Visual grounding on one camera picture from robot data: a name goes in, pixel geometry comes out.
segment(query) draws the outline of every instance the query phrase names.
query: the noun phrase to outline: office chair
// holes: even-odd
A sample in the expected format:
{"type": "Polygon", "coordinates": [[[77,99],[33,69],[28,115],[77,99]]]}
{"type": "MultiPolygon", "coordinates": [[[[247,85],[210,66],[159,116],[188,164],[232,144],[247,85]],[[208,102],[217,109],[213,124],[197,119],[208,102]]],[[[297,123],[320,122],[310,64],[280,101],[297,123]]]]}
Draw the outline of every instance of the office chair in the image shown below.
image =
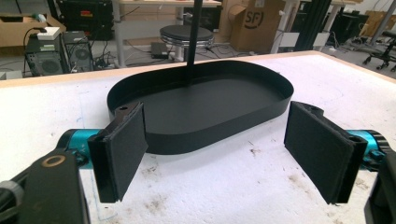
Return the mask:
{"type": "MultiPolygon", "coordinates": [[[[396,57],[391,56],[389,53],[390,51],[393,49],[393,46],[396,45],[396,33],[392,32],[392,31],[384,31],[382,33],[383,36],[387,36],[391,38],[391,41],[387,47],[387,49],[384,52],[380,52],[380,53],[371,53],[370,56],[364,60],[363,64],[367,64],[371,61],[372,58],[377,58],[383,61],[383,63],[379,66],[376,67],[377,70],[381,70],[384,67],[388,67],[389,66],[389,62],[394,62],[396,63],[396,57]]],[[[396,65],[392,67],[392,69],[390,69],[391,72],[395,72],[396,71],[396,65]]]]}

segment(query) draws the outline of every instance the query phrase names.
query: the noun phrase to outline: white table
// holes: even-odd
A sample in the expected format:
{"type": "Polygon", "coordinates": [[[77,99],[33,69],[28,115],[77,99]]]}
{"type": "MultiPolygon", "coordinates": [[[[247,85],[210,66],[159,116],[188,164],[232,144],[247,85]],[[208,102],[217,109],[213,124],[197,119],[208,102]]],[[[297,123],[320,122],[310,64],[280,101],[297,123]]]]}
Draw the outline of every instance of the white table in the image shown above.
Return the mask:
{"type": "MultiPolygon", "coordinates": [[[[344,129],[373,129],[396,148],[396,85],[315,51],[237,58],[294,86],[293,101],[324,109],[344,129]]],[[[0,180],[54,149],[68,129],[104,128],[106,95],[124,77],[179,64],[0,82],[0,180]]],[[[100,204],[82,180],[92,223],[364,223],[375,173],[360,171],[349,203],[327,205],[283,145],[288,112],[176,156],[146,154],[122,203],[100,204]]]]}
{"type": "MultiPolygon", "coordinates": [[[[126,67],[123,52],[123,40],[153,37],[160,35],[160,29],[167,25],[183,24],[183,7],[193,7],[192,0],[112,0],[114,16],[114,34],[117,43],[119,67],[126,67]],[[120,18],[120,5],[134,7],[176,7],[177,17],[173,21],[122,21],[120,18]]],[[[202,7],[219,7],[221,2],[204,0],[202,7]]],[[[181,57],[181,48],[177,49],[176,57],[181,57]]]]}

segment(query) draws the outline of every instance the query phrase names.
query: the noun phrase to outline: chair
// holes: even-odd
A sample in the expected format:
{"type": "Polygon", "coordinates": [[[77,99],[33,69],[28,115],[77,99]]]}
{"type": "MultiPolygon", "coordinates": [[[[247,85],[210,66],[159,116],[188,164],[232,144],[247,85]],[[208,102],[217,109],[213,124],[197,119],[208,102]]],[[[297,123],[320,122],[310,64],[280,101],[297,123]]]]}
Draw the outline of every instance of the chair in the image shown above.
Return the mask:
{"type": "MultiPolygon", "coordinates": [[[[160,30],[161,40],[166,44],[174,45],[184,49],[184,56],[176,53],[175,60],[186,62],[187,52],[190,44],[191,26],[189,25],[169,25],[160,30]]],[[[214,36],[209,30],[199,27],[197,37],[197,47],[208,48],[213,44],[214,36]]]]}
{"type": "MultiPolygon", "coordinates": [[[[364,60],[363,64],[367,64],[371,61],[372,58],[377,58],[383,61],[383,63],[379,66],[376,67],[376,69],[381,70],[384,67],[389,66],[389,62],[394,62],[396,63],[396,57],[391,56],[389,53],[393,49],[393,46],[396,45],[396,33],[392,31],[384,31],[382,33],[383,36],[387,36],[391,38],[391,42],[389,43],[387,49],[384,52],[381,53],[371,53],[370,56],[364,60]]],[[[390,69],[391,72],[396,71],[396,65],[390,69]]]]}

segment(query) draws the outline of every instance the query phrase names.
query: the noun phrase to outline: black pole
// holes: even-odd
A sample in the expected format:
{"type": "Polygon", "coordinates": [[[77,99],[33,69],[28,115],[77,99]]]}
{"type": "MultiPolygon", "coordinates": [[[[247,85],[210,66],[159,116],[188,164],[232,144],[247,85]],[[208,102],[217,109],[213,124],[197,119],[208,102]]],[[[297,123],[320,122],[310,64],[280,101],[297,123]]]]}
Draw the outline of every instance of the black pole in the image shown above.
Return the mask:
{"type": "Polygon", "coordinates": [[[194,9],[192,14],[192,23],[191,23],[191,32],[190,32],[190,43],[189,43],[187,68],[186,68],[186,76],[188,83],[192,82],[192,75],[193,75],[192,70],[195,60],[195,49],[197,47],[198,28],[199,28],[199,20],[201,19],[202,3],[203,0],[194,0],[194,9]]]}
{"type": "Polygon", "coordinates": [[[392,5],[390,5],[387,14],[385,14],[385,17],[382,19],[381,23],[379,23],[378,28],[376,28],[374,36],[370,41],[370,45],[375,44],[375,41],[382,35],[382,32],[384,32],[385,27],[387,26],[388,21],[392,16],[395,8],[396,8],[396,0],[393,0],[392,5]]]}
{"type": "Polygon", "coordinates": [[[58,12],[56,11],[56,6],[55,3],[53,2],[53,0],[47,0],[47,3],[49,4],[49,12],[50,15],[55,19],[55,20],[59,20],[58,17],[58,12]]]}
{"type": "Polygon", "coordinates": [[[18,0],[15,0],[15,4],[17,4],[18,11],[20,12],[20,14],[22,14],[22,10],[21,10],[20,3],[18,2],[18,0]]]}
{"type": "Polygon", "coordinates": [[[318,33],[321,32],[320,29],[331,2],[332,0],[312,0],[306,21],[294,47],[295,51],[310,50],[313,48],[315,39],[318,33]]]}

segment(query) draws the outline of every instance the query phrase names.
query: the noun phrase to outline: cardboard box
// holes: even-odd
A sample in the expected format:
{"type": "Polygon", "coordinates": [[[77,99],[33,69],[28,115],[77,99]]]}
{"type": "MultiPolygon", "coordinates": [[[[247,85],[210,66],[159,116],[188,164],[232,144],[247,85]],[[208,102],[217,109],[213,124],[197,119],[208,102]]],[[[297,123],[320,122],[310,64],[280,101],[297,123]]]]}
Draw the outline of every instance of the cardboard box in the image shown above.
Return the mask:
{"type": "MultiPolygon", "coordinates": [[[[0,56],[19,56],[23,54],[23,38],[26,32],[34,27],[56,26],[64,32],[66,27],[57,20],[47,15],[46,22],[39,22],[32,18],[31,15],[10,15],[0,14],[0,56]]],[[[29,34],[38,33],[37,30],[31,30],[29,34]]]]}
{"type": "Polygon", "coordinates": [[[247,7],[232,7],[231,46],[238,51],[270,53],[284,6],[282,0],[249,0],[247,7]]]}
{"type": "Polygon", "coordinates": [[[221,42],[230,42],[232,21],[231,17],[234,19],[234,15],[231,15],[230,11],[234,7],[239,7],[242,5],[242,0],[223,0],[221,7],[220,23],[219,23],[219,35],[216,36],[216,42],[221,39],[221,42]]]}
{"type": "MultiPolygon", "coordinates": [[[[373,36],[386,14],[387,12],[385,11],[366,11],[366,15],[369,16],[369,19],[367,19],[365,27],[363,27],[364,29],[361,30],[360,35],[373,36]]],[[[389,21],[385,26],[385,30],[391,30],[395,23],[396,15],[390,16],[389,21]]]]}

